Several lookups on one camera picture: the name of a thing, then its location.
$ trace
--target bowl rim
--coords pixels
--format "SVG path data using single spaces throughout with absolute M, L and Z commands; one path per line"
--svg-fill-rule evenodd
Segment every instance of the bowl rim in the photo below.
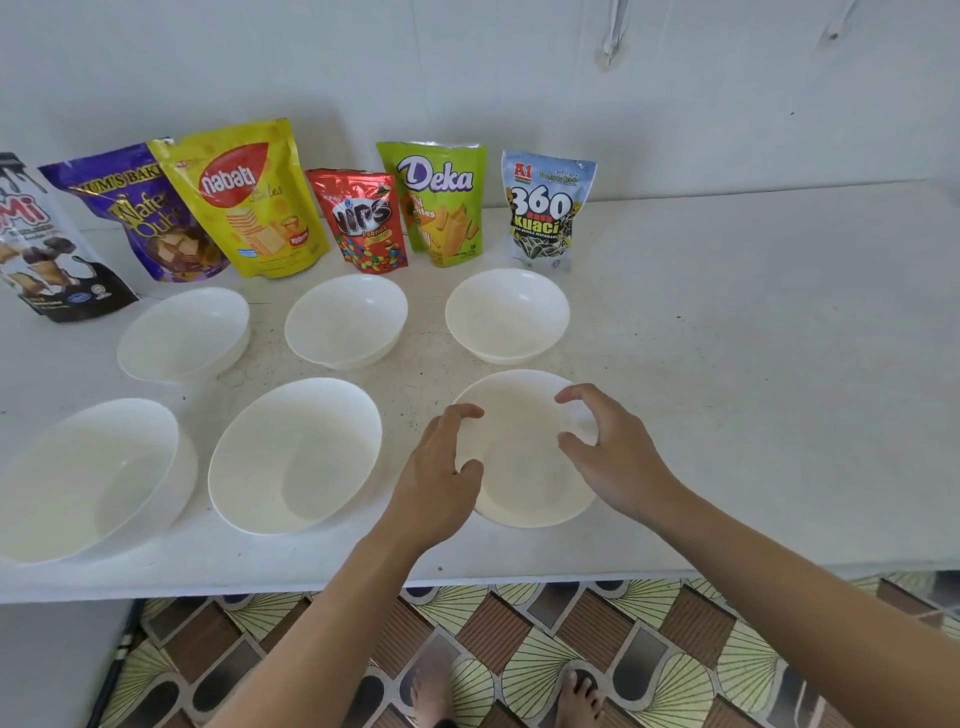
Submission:
M 530 349 L 528 352 L 506 355 L 502 353 L 480 352 L 477 349 L 474 349 L 473 347 L 470 347 L 467 344 L 465 344 L 464 341 L 461 339 L 461 337 L 457 335 L 457 332 L 454 330 L 455 327 L 450 325 L 450 302 L 454 301 L 454 298 L 457 296 L 458 292 L 460 292 L 462 288 L 464 288 L 468 283 L 470 283 L 474 279 L 481 278 L 484 276 L 493 278 L 494 275 L 502 276 L 504 274 L 507 274 L 510 276 L 519 275 L 521 278 L 534 277 L 538 279 L 543 279 L 547 283 L 549 283 L 550 286 L 553 286 L 553 288 L 555 288 L 558 293 L 560 293 L 560 297 L 564 301 L 564 325 L 560 331 L 560 335 L 557 336 L 553 341 L 550 341 L 548 344 L 546 344 L 543 347 Z M 480 271 L 479 273 L 474 273 L 472 276 L 469 276 L 468 278 L 461 280 L 460 283 L 458 283 L 457 286 L 450 292 L 450 295 L 447 296 L 446 298 L 446 306 L 444 307 L 444 321 L 446 322 L 446 330 L 449 331 L 450 335 L 454 338 L 454 340 L 460 346 L 466 349 L 468 352 L 472 353 L 474 356 L 477 356 L 491 364 L 495 364 L 497 366 L 509 367 L 509 366 L 515 366 L 516 364 L 522 364 L 534 358 L 535 356 L 540 356 L 542 353 L 546 352 L 551 347 L 556 346 L 557 342 L 559 342 L 561 339 L 564 338 L 564 335 L 566 334 L 566 330 L 570 326 L 570 301 L 566 297 L 566 293 L 564 293 L 564 290 L 559 285 L 557 285 L 556 281 L 551 280 L 547 276 L 537 273 L 536 271 L 528 271 L 524 268 L 490 268 L 489 270 L 486 270 L 486 271 Z
M 177 374 L 175 377 L 167 377 L 167 378 L 163 378 L 163 379 L 157 379 L 157 378 L 154 378 L 154 377 L 151 377 L 151 376 L 143 376 L 143 375 L 139 375 L 139 374 L 134 374 L 134 373 L 130 370 L 130 368 L 128 367 L 128 365 L 127 365 L 126 363 L 124 363 L 124 356 L 123 356 L 124 345 L 125 345 L 126 342 L 129 341 L 129 338 L 128 338 L 128 337 L 130 337 L 130 336 L 132 335 L 133 330 L 134 330 L 137 326 L 143 326 L 143 325 L 145 325 L 144 322 L 146 322 L 146 323 L 149 324 L 149 319 L 150 319 L 150 317 L 151 317 L 151 316 L 156 316 L 155 311 L 157 311 L 158 309 L 160 309 L 161 307 L 163 307 L 163 306 L 166 305 L 167 303 L 169 303 L 169 302 L 171 302 L 171 301 L 174 301 L 175 299 L 180 299 L 180 298 L 183 298 L 183 297 L 208 296 L 209 293 L 207 293 L 207 291 L 216 291 L 216 292 L 217 292 L 217 295 L 220 295 L 220 294 L 222 294 L 222 293 L 227 293 L 227 294 L 228 294 L 228 298 L 233 298 L 233 299 L 235 299 L 235 300 L 238 300 L 240 303 L 242 303 L 242 306 L 238 306 L 238 308 L 237 308 L 237 310 L 242 310 L 242 312 L 243 312 L 243 327 L 241 328 L 239 335 L 236 336 L 232 341 L 230 341 L 230 342 L 223 348 L 222 351 L 220 351 L 220 352 L 217 353 L 215 356 L 213 356 L 213 357 L 211 357 L 210 359 L 208 359 L 206 362 L 204 362 L 204 363 L 201 364 L 200 366 L 194 367 L 193 369 L 188 370 L 188 371 L 186 371 L 186 372 L 181 372 L 181 373 Z M 247 299 L 245 299 L 245 298 L 243 297 L 243 295 L 237 293 L 237 292 L 234 291 L 234 290 L 231 290 L 231 289 L 229 289 L 229 288 L 224 288 L 224 287 L 222 287 L 222 286 L 209 285 L 209 286 L 205 286 L 205 287 L 203 287 L 203 288 L 194 288 L 194 289 L 191 290 L 191 291 L 183 291 L 182 293 L 175 294 L 175 295 L 171 296 L 171 297 L 168 298 L 168 299 L 164 299 L 163 301 L 160 301 L 160 302 L 152 305 L 152 306 L 151 306 L 150 308 L 148 308 L 146 311 L 143 311 L 139 316 L 137 316 L 135 319 L 133 319 L 133 321 L 131 322 L 131 324 L 127 327 L 127 330 L 124 331 L 123 336 L 120 337 L 120 343 L 117 344 L 117 364 L 120 366 L 120 369 L 123 370 L 123 373 L 124 373 L 125 375 L 127 375 L 127 376 L 129 376 L 129 377 L 131 377 L 131 378 L 133 378 L 133 379 L 136 379 L 136 380 L 138 380 L 138 381 L 156 381 L 156 382 L 162 382 L 162 383 L 165 383 L 165 384 L 169 384 L 169 383 L 180 383 L 180 382 L 184 382 L 184 381 L 188 380 L 190 377 L 196 375 L 198 372 L 201 372 L 203 369 L 205 369 L 206 367 L 210 366 L 211 364 L 216 363 L 221 357 L 223 357 L 224 355 L 226 355 L 227 353 L 229 353 L 230 350 L 233 349 L 233 347 L 237 346 L 237 344 L 239 344 L 239 343 L 243 340 L 244 336 L 246 336 L 246 335 L 249 333 L 249 331 L 250 331 L 250 304 L 248 303 Z
M 305 523 L 303 526 L 298 527 L 298 528 L 294 528 L 293 530 L 288 530 L 288 531 L 271 531 L 271 532 L 250 531 L 249 529 L 244 528 L 243 526 L 237 525 L 237 524 L 234 523 L 230 518 L 227 517 L 227 515 L 226 515 L 226 514 L 223 512 L 223 510 L 221 509 L 221 506 L 220 506 L 220 505 L 217 505 L 217 500 L 216 500 L 216 498 L 213 496 L 213 482 L 214 482 L 214 479 L 213 479 L 213 466 L 214 466 L 215 463 L 218 462 L 218 457 L 217 457 L 218 453 L 220 453 L 220 458 L 219 458 L 220 460 L 222 460 L 222 459 L 224 458 L 224 455 L 223 455 L 222 452 L 221 452 L 221 446 L 223 445 L 224 441 L 227 439 L 228 435 L 230 435 L 230 433 L 234 430 L 234 426 L 241 420 L 241 418 L 244 418 L 246 415 L 249 414 L 249 410 L 251 410 L 254 406 L 260 404 L 260 401 L 261 401 L 261 400 L 266 399 L 267 397 L 269 397 L 270 395 L 272 395 L 274 392 L 277 392 L 277 391 L 279 391 L 279 390 L 281 390 L 281 389 L 288 388 L 288 387 L 289 387 L 289 388 L 293 388 L 293 387 L 295 387 L 295 386 L 297 386 L 297 385 L 302 385 L 304 382 L 308 382 L 308 381 L 318 381 L 318 380 L 319 380 L 319 381 L 326 381 L 326 382 L 336 382 L 336 383 L 337 383 L 337 386 L 347 385 L 348 388 L 351 388 L 351 389 L 359 392 L 360 394 L 362 394 L 362 395 L 367 399 L 367 401 L 372 405 L 373 411 L 376 413 L 376 419 L 377 419 L 377 422 L 380 424 L 380 427 L 379 427 L 379 431 L 378 431 L 378 433 L 377 433 L 377 440 L 378 440 L 378 442 L 377 442 L 377 446 L 376 446 L 376 455 L 375 455 L 375 456 L 373 457 L 373 459 L 372 459 L 370 468 L 367 470 L 367 474 L 364 476 L 364 479 L 363 479 L 363 481 L 360 483 L 360 485 L 357 486 L 356 490 L 353 491 L 353 493 L 350 495 L 350 498 L 348 498 L 347 501 L 344 502 L 344 504 L 340 506 L 340 508 L 337 508 L 336 510 L 334 510 L 334 511 L 332 511 L 331 513 L 327 514 L 326 516 L 323 516 L 323 517 L 322 517 L 321 519 L 319 519 L 318 521 L 312 521 L 312 522 L 309 522 L 309 523 Z M 328 519 L 333 518 L 333 516 L 335 516 L 339 511 L 341 511 L 341 510 L 343 510 L 344 508 L 346 508 L 347 505 L 348 505 L 348 503 L 350 502 L 350 500 L 353 499 L 353 497 L 356 496 L 356 494 L 360 492 L 360 490 L 363 488 L 363 486 L 364 486 L 364 485 L 367 483 L 367 481 L 370 479 L 370 476 L 371 476 L 371 474 L 373 473 L 373 470 L 376 468 L 376 464 L 377 464 L 377 462 L 378 462 L 378 460 L 379 460 L 379 458 L 380 458 L 380 453 L 381 453 L 382 451 L 383 451 L 383 415 L 380 414 L 380 408 L 376 405 L 376 401 L 373 399 L 373 397 L 370 396 L 370 394 L 367 392 L 367 390 L 365 390 L 363 387 L 359 386 L 358 384 L 354 384 L 353 382 L 347 381 L 346 379 L 340 379 L 340 378 L 338 378 L 338 377 L 336 377 L 336 376 L 307 376 L 307 377 L 305 377 L 305 378 L 303 378 L 303 379 L 295 379 L 294 381 L 288 381 L 288 382 L 285 383 L 285 384 L 281 384 L 281 385 L 278 386 L 278 387 L 274 387 L 274 388 L 273 388 L 272 390 L 270 390 L 269 392 L 265 392 L 264 394 L 262 394 L 262 395 L 260 395 L 258 398 L 256 398 L 254 401 L 252 401 L 250 404 L 248 404 L 246 407 L 244 407 L 242 410 L 240 410 L 240 412 L 237 414 L 237 416 L 234 417 L 234 418 L 230 421 L 230 424 L 227 425 L 227 428 L 224 430 L 223 434 L 220 436 L 220 439 L 217 440 L 217 445 L 216 445 L 216 447 L 213 449 L 213 454 L 210 455 L 210 464 L 207 466 L 207 469 L 206 469 L 206 493 L 207 493 L 207 495 L 209 496 L 209 498 L 210 498 L 210 504 L 213 506 L 213 510 L 216 511 L 217 515 L 220 516 L 220 518 L 222 518 L 222 519 L 224 520 L 224 522 L 227 523 L 231 528 L 236 528 L 238 531 L 240 531 L 240 532 L 242 532 L 242 533 L 248 533 L 248 534 L 250 534 L 250 535 L 252 535 L 252 536 L 286 536 L 286 535 L 293 534 L 293 533 L 300 533 L 300 532 L 302 532 L 302 531 L 307 530 L 308 528 L 312 528 L 312 527 L 316 526 L 318 523 L 322 523 L 322 522 L 324 522 L 324 521 L 327 521 Z
M 457 404 L 457 403 L 463 401 L 464 396 L 465 396 L 471 389 L 473 389 L 474 387 L 476 387 L 476 386 L 480 385 L 481 383 L 487 381 L 487 379 L 492 379 L 492 378 L 494 378 L 494 377 L 503 377 L 503 376 L 515 376 L 515 375 L 517 375 L 517 374 L 519 374 L 519 373 L 524 373 L 524 374 L 526 374 L 526 373 L 534 373 L 534 374 L 536 374 L 536 375 L 550 375 L 550 376 L 554 376 L 554 377 L 556 377 L 557 379 L 560 379 L 561 381 L 566 382 L 566 385 L 565 385 L 565 386 L 569 386 L 570 384 L 573 383 L 573 382 L 569 381 L 565 376 L 560 376 L 560 375 L 554 374 L 553 372 L 547 372 L 547 371 L 544 370 L 544 369 L 506 369 L 506 370 L 503 370 L 503 371 L 500 371 L 500 372 L 493 372 L 493 373 L 488 374 L 488 375 L 486 375 L 486 376 L 481 376 L 479 379 L 477 379 L 477 380 L 474 381 L 471 385 L 469 385 L 463 392 L 461 392 L 461 393 L 457 396 L 457 399 L 453 401 L 453 403 L 454 403 L 454 404 Z M 483 483 L 480 484 L 480 488 L 481 488 L 481 490 L 483 489 Z M 523 528 L 523 529 L 550 528 L 550 527 L 555 526 L 555 525 L 560 525 L 561 523 L 566 523 L 566 522 L 568 522 L 568 521 L 573 521 L 573 519 L 577 518 L 577 516 L 580 516 L 580 515 L 582 515 L 583 513 L 585 513 L 585 512 L 587 511 L 587 509 L 588 509 L 591 505 L 593 505 L 593 502 L 596 501 L 596 500 L 597 500 L 597 495 L 596 495 L 596 493 L 594 492 L 594 493 L 593 493 L 593 497 L 588 501 L 587 505 L 585 505 L 581 510 L 577 511 L 576 513 L 574 513 L 574 514 L 572 514 L 572 515 L 570 515 L 570 516 L 568 516 L 568 517 L 566 517 L 566 518 L 564 518 L 564 519 L 560 519 L 560 520 L 558 520 L 558 521 L 551 521 L 551 522 L 549 522 L 549 523 L 531 523 L 531 524 L 529 524 L 529 525 L 522 525 L 522 524 L 515 524 L 515 523 L 503 523 L 503 522 L 497 521 L 497 520 L 494 519 L 493 517 L 488 516 L 486 513 L 484 513 L 483 511 L 481 511 L 477 506 L 474 506 L 473 512 L 476 513 L 478 516 L 482 517 L 484 520 L 489 521 L 490 523 L 495 523 L 496 525 L 499 525 L 499 526 L 503 526 L 504 528 Z
M 355 279 L 362 280 L 362 283 L 351 283 L 353 286 L 364 286 L 364 285 L 386 285 L 386 288 L 391 291 L 396 291 L 400 294 L 400 297 L 403 299 L 403 316 L 400 319 L 400 325 L 397 327 L 396 331 L 390 332 L 389 336 L 384 339 L 378 346 L 370 349 L 368 352 L 360 354 L 359 356 L 354 356 L 350 359 L 340 359 L 340 360 L 326 360 L 321 361 L 320 359 L 314 358 L 312 356 L 306 356 L 300 351 L 297 347 L 294 346 L 294 343 L 290 340 L 290 322 L 293 320 L 295 314 L 299 314 L 303 309 L 307 308 L 310 305 L 310 302 L 307 300 L 315 292 L 323 288 L 324 286 L 332 287 L 333 285 L 344 285 L 343 283 L 338 283 L 335 281 L 340 281 L 343 279 Z M 383 349 L 389 349 L 391 343 L 396 343 L 396 339 L 403 332 L 403 327 L 406 326 L 407 318 L 410 315 L 410 302 L 407 300 L 407 294 L 404 290 L 394 283 L 392 280 L 388 280 L 383 276 L 375 276 L 372 274 L 363 274 L 359 271 L 355 273 L 346 273 L 342 276 L 336 276 L 332 279 L 324 280 L 317 285 L 313 286 L 302 296 L 300 296 L 294 304 L 290 307 L 290 311 L 287 313 L 287 318 L 283 323 L 283 337 L 286 339 L 287 346 L 290 348 L 290 351 L 299 356 L 304 361 L 308 361 L 311 364 L 320 364 L 321 366 L 326 367 L 327 369 L 336 369 L 336 370 L 346 370 L 350 369 L 358 361 L 363 361 L 368 356 L 371 356 L 375 353 L 380 352 Z
M 72 425 L 72 424 L 73 424 L 73 421 L 79 420 L 82 416 L 87 416 L 87 415 L 89 415 L 89 414 L 90 414 L 91 412 L 93 412 L 94 410 L 101 409 L 101 408 L 107 408 L 107 407 L 109 407 L 109 406 L 115 406 L 115 405 L 117 405 L 117 404 L 120 404 L 121 402 L 135 402 L 135 403 L 137 403 L 138 405 L 143 404 L 143 403 L 146 403 L 146 404 L 150 405 L 151 407 L 159 407 L 160 410 L 162 411 L 163 416 L 164 416 L 165 418 L 167 418 L 169 421 L 171 421 L 171 423 L 172 423 L 173 426 L 174 426 L 174 432 L 175 432 L 175 434 L 176 434 L 176 441 L 175 441 L 175 443 L 174 443 L 173 452 L 171 452 L 170 455 L 169 455 L 169 457 L 168 457 L 167 465 L 166 465 L 166 468 L 165 468 L 164 471 L 163 471 L 163 475 L 162 475 L 160 478 L 157 479 L 156 483 L 154 483 L 154 487 L 150 490 L 150 493 L 149 493 L 146 497 L 144 497 L 143 501 L 142 501 L 136 508 L 134 508 L 134 509 L 131 511 L 131 513 L 130 513 L 125 519 L 123 519 L 121 522 L 117 523 L 108 533 L 104 534 L 103 536 L 101 536 L 101 537 L 98 538 L 98 539 L 95 539 L 95 540 L 93 540 L 93 541 L 88 542 L 88 543 L 85 544 L 84 546 L 81 546 L 80 548 L 78 548 L 78 549 L 76 549 L 76 550 L 74 550 L 74 551 L 71 551 L 71 552 L 69 552 L 69 553 L 64 553 L 64 554 L 62 554 L 62 555 L 60 555 L 60 556 L 55 556 L 55 557 L 50 558 L 50 559 L 43 559 L 42 561 L 20 561 L 19 559 L 14 559 L 12 556 L 10 556 L 9 554 L 7 554 L 7 553 L 5 553 L 5 552 L 0 552 L 0 557 L 5 558 L 5 559 L 8 559 L 8 560 L 10 560 L 10 561 L 12 561 L 12 562 L 14 562 L 14 563 L 16 563 L 16 564 L 22 564 L 22 565 L 24 565 L 24 566 L 27 566 L 27 565 L 36 565 L 36 564 L 50 564 L 50 563 L 53 563 L 53 562 L 56 562 L 56 561 L 63 561 L 64 559 L 69 559 L 69 558 L 72 558 L 72 557 L 74 557 L 74 556 L 79 556 L 80 554 L 84 553 L 85 551 L 87 551 L 87 550 L 93 548 L 94 546 L 96 546 L 96 545 L 98 545 L 98 544 L 101 544 L 101 543 L 103 543 L 104 541 L 106 541 L 107 539 L 109 539 L 113 534 L 115 534 L 117 531 L 119 531 L 121 528 L 123 528 L 125 525 L 127 525 L 127 523 L 129 523 L 129 522 L 132 521 L 134 518 L 136 518 L 137 515 L 139 515 L 140 512 L 143 511 L 143 510 L 148 506 L 148 504 L 150 503 L 150 501 L 153 500 L 153 498 L 154 498 L 154 496 L 156 495 L 156 493 L 160 490 L 160 488 L 161 488 L 161 487 L 167 482 L 167 480 L 169 479 L 169 477 L 170 477 L 170 471 L 173 470 L 174 464 L 175 464 L 176 461 L 177 461 L 177 456 L 180 454 L 180 451 L 181 451 L 182 446 L 183 446 L 183 430 L 182 430 L 182 428 L 180 427 L 180 421 L 177 419 L 177 415 L 175 415 L 175 414 L 170 410 L 169 407 L 167 407 L 167 406 L 165 406 L 165 405 L 163 405 L 163 404 L 160 404 L 160 402 L 158 402 L 158 401 L 156 401 L 156 400 L 148 400 L 148 399 L 143 398 L 143 397 L 124 397 L 124 398 L 120 398 L 120 399 L 118 399 L 118 400 L 107 400 L 107 401 L 98 402 L 97 404 L 93 404 L 93 405 L 91 405 L 91 406 L 89 406 L 89 407 L 86 407 L 86 408 L 80 410 L 79 412 L 74 412 L 74 413 L 73 413 L 72 415 L 70 415 L 69 417 L 65 417 L 65 418 L 63 418 L 62 420 L 60 420 L 59 422 L 55 423 L 53 426 L 51 426 L 51 427 L 43 430 L 43 431 L 34 439 L 34 441 L 30 444 L 30 446 L 29 446 L 26 450 L 24 450 L 23 452 L 21 452 L 21 453 L 13 460 L 13 462 L 11 463 L 11 465 L 10 465 L 8 468 L 6 468 L 6 469 L 3 471 L 2 474 L 0 474 L 0 485 L 2 485 L 3 482 L 6 481 L 7 478 L 8 478 L 12 473 L 16 473 L 17 471 L 20 470 L 20 468 L 23 466 L 23 464 L 24 464 L 24 462 L 27 460 L 27 458 L 30 457 L 30 455 L 36 450 L 36 448 L 37 448 L 37 446 L 38 446 L 38 443 L 43 439 L 43 437 L 45 437 L 46 435 L 50 434 L 51 432 L 53 432 L 54 430 L 56 430 L 56 429 L 58 429 L 58 428 L 60 428 L 60 427 Z

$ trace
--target white wall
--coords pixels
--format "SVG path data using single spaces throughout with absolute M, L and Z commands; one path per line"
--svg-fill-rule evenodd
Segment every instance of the white wall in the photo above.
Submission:
M 307 166 L 480 140 L 488 204 L 505 146 L 598 160 L 594 199 L 925 178 L 960 3 L 860 0 L 818 43 L 847 2 L 631 0 L 607 73 L 609 0 L 11 3 L 0 127 L 31 163 L 280 115 Z
M 86 724 L 130 603 L 0 605 L 0 725 Z

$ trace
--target yellow snack bag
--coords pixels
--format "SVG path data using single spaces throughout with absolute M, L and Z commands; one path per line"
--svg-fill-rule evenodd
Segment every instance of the yellow snack bag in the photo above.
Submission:
M 286 119 L 149 142 L 160 169 L 241 276 L 309 268 L 326 241 Z

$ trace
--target red snack bag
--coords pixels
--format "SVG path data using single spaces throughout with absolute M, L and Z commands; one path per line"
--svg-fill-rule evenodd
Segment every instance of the red snack bag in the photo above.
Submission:
M 311 169 L 306 178 L 344 260 L 361 273 L 390 273 L 406 267 L 407 246 L 392 175 Z

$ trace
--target snack bag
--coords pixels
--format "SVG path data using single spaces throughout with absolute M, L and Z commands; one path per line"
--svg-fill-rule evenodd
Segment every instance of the snack bag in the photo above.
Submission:
M 414 250 L 429 251 L 441 268 L 483 253 L 484 147 L 381 141 L 376 148 L 396 180 Z
M 0 153 L 0 280 L 51 321 L 84 321 L 137 300 L 16 155 Z
M 531 269 L 570 269 L 573 216 L 587 201 L 596 167 L 593 161 L 503 153 L 514 258 Z
M 144 143 L 46 164 L 40 172 L 54 187 L 83 200 L 97 217 L 122 223 L 133 252 L 154 280 L 203 280 L 229 265 Z
M 292 276 L 329 250 L 286 119 L 148 145 L 241 276 Z
M 361 273 L 390 273 L 406 267 L 407 247 L 392 175 L 310 169 L 306 178 L 344 260 Z

